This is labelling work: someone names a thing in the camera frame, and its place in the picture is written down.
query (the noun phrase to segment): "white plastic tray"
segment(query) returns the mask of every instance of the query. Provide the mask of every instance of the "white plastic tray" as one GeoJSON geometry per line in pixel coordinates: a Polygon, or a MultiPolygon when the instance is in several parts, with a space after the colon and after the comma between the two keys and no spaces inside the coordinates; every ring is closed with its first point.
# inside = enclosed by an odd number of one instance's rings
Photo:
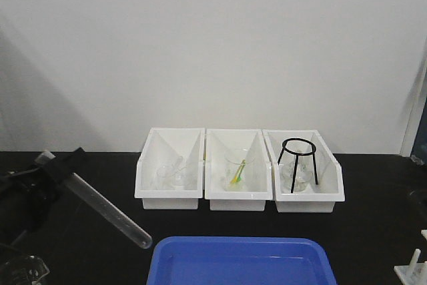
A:
{"type": "Polygon", "coordinates": [[[204,128],[151,128],[135,179],[135,198],[142,199],[145,209],[197,209],[203,197],[204,140],[204,128]],[[157,181],[157,171],[173,166],[178,158],[185,186],[164,187],[157,181]]]}
{"type": "MultiPolygon", "coordinates": [[[[265,129],[263,135],[272,161],[274,200],[279,212],[332,212],[335,202],[344,201],[341,166],[317,130],[265,129]],[[319,184],[316,185],[311,181],[304,191],[291,193],[281,179],[278,158],[282,150],[282,142],[293,137],[306,139],[316,146],[319,184]]],[[[287,158],[285,152],[280,163],[292,161],[292,158],[287,158]]]]}
{"type": "Polygon", "coordinates": [[[208,129],[206,133],[205,198],[211,210],[263,211],[271,200],[271,165],[260,129],[208,129]],[[225,155],[247,150],[253,159],[242,190],[227,190],[225,155]]]}

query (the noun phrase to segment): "glass beaker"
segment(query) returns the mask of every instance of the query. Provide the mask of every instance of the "glass beaker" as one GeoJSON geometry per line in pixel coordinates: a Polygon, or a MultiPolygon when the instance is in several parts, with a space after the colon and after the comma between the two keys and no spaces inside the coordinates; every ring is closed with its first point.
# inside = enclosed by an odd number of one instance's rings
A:
{"type": "Polygon", "coordinates": [[[0,285],[46,285],[48,273],[40,257],[0,244],[0,285]]]}
{"type": "Polygon", "coordinates": [[[254,174],[254,156],[248,155],[246,149],[232,149],[224,154],[226,159],[226,176],[224,190],[241,192],[246,190],[246,180],[254,174]]]}
{"type": "MultiPolygon", "coordinates": [[[[280,170],[282,184],[288,190],[292,188],[294,176],[295,157],[290,162],[284,164],[280,170]]],[[[307,188],[310,180],[313,179],[313,171],[309,169],[305,160],[300,158],[296,169],[294,192],[302,192],[307,188]]]]}

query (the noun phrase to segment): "white bin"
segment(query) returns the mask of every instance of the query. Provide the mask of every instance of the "white bin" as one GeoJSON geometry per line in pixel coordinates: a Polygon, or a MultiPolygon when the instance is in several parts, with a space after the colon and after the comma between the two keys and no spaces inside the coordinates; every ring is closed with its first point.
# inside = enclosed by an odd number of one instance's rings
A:
{"type": "Polygon", "coordinates": [[[211,210],[263,211],[271,200],[272,177],[260,129],[208,129],[205,198],[211,210]],[[237,184],[233,177],[241,176],[237,184]]]}
{"type": "MultiPolygon", "coordinates": [[[[278,212],[325,212],[334,210],[335,202],[344,201],[344,185],[342,183],[341,166],[332,155],[324,140],[317,130],[263,130],[268,153],[272,161],[274,177],[274,200],[278,212]],[[316,167],[318,182],[316,185],[311,180],[305,190],[291,193],[285,184],[284,175],[281,174],[282,166],[293,165],[294,156],[284,152],[280,165],[278,158],[285,139],[298,137],[312,142],[316,146],[316,167]]],[[[300,147],[306,149],[307,144],[301,143],[300,147]]],[[[313,168],[312,156],[302,156],[307,167],[313,168]]]]}
{"type": "Polygon", "coordinates": [[[204,141],[204,128],[151,128],[135,179],[135,198],[142,198],[145,209],[197,209],[203,197],[204,141]]]}

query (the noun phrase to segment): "white test tube rack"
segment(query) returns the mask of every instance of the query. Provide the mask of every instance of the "white test tube rack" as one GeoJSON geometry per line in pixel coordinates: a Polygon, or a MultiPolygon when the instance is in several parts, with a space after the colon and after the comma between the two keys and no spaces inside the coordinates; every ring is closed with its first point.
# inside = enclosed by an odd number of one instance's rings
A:
{"type": "MultiPolygon", "coordinates": [[[[421,234],[427,239],[427,230],[421,234]]],[[[421,250],[415,249],[409,265],[395,266],[394,271],[399,276],[403,285],[427,285],[427,261],[418,263],[421,250]]]]}

